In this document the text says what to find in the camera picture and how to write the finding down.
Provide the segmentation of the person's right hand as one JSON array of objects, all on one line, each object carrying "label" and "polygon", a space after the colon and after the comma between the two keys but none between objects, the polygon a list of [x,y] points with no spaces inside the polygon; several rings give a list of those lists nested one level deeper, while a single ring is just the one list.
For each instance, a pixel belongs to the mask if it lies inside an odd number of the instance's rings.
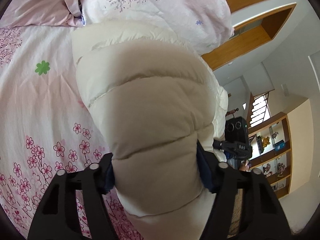
[{"label": "person's right hand", "polygon": [[239,167],[239,170],[240,171],[245,171],[245,172],[248,172],[249,171],[249,160],[246,160],[246,161],[243,161],[241,164],[240,164],[240,167]]}]

